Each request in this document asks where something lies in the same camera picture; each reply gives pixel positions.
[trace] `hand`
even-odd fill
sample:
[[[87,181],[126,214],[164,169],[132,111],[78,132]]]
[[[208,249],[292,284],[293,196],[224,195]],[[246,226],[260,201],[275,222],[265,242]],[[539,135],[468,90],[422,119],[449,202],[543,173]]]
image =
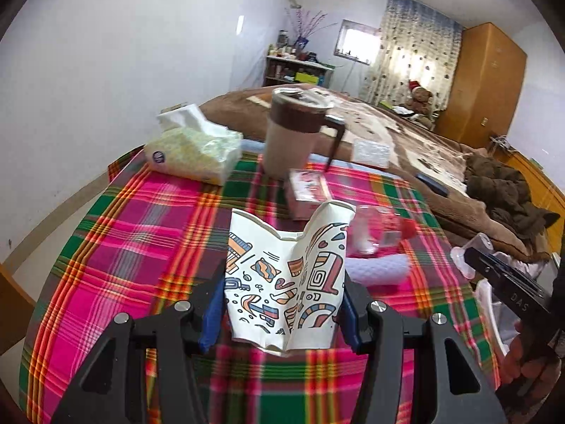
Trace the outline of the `hand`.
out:
[[[518,333],[520,333],[522,329],[522,322],[517,322],[516,330]],[[523,355],[524,349],[520,335],[518,335],[512,340],[512,343],[510,343],[510,350],[500,367],[502,384],[509,384],[516,378],[519,378],[520,375],[531,379],[537,378],[543,370],[529,396],[531,400],[539,401],[552,391],[553,386],[555,386],[555,383],[559,379],[559,374],[561,373],[561,359],[554,353],[554,355],[549,358],[549,361],[547,357],[541,357],[520,366],[520,359]]]

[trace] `bed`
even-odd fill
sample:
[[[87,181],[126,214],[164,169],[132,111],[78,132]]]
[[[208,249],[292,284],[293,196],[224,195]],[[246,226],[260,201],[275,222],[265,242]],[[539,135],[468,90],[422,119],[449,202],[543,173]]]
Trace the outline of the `bed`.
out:
[[[231,92],[202,104],[202,112],[214,123],[222,124],[243,133],[246,138],[264,141],[272,90],[277,86]],[[484,148],[475,150],[444,137],[440,137],[396,116],[393,112],[372,107],[342,94],[330,92],[309,84],[295,87],[315,89],[334,101],[332,114],[346,121],[347,133],[340,145],[336,159],[349,161],[355,138],[387,143],[391,146],[391,166],[388,172],[399,175],[415,187],[436,216],[450,243],[464,245],[478,232],[491,238],[494,248],[523,263],[550,259],[543,235],[524,243],[502,224],[492,220],[485,205],[471,199],[463,184],[466,158],[484,154]],[[328,155],[333,142],[332,130],[320,135],[315,152]],[[447,198],[435,194],[427,185],[415,178],[423,172],[442,182],[449,190]]]

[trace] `mug lid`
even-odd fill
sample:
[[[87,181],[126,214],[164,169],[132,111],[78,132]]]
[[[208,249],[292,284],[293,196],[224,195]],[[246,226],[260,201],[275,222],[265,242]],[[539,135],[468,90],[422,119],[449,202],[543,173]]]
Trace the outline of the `mug lid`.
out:
[[[333,108],[333,104],[325,97],[309,90],[297,87],[278,87],[273,90],[273,102],[291,104],[293,107],[310,112],[323,113]]]

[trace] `crumpled paper cup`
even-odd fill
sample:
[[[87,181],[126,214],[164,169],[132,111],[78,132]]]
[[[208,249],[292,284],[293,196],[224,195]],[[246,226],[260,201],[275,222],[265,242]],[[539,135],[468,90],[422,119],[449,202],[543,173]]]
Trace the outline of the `crumpled paper cup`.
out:
[[[274,355],[331,347],[354,215],[327,201],[296,233],[232,210],[224,293],[234,340]]]

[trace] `table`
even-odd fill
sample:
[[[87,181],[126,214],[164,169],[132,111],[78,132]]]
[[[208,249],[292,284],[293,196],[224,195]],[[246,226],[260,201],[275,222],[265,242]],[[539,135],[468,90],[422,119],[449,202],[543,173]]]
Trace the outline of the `table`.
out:
[[[193,286],[226,255],[233,207],[277,229],[303,228],[304,223],[289,219],[282,186],[262,174],[257,153],[244,153],[224,188],[151,172],[143,152],[134,153],[109,167],[111,184],[78,225],[41,292],[20,374],[20,406],[33,423],[49,422],[114,314],[126,311],[139,318],[190,300]],[[309,166],[323,169],[323,163]],[[408,316],[446,314],[498,385],[471,289],[454,269],[436,219],[405,181],[373,172],[337,161],[327,174],[335,198],[392,206],[417,221],[417,236],[403,244],[412,263],[409,280],[373,288],[373,296]],[[213,351],[195,364],[212,424],[341,424],[351,417],[365,362],[341,334],[335,348],[278,358],[232,342],[226,328]],[[150,421],[158,423],[154,352],[149,351],[146,365]],[[408,351],[398,422],[410,419],[413,370]]]

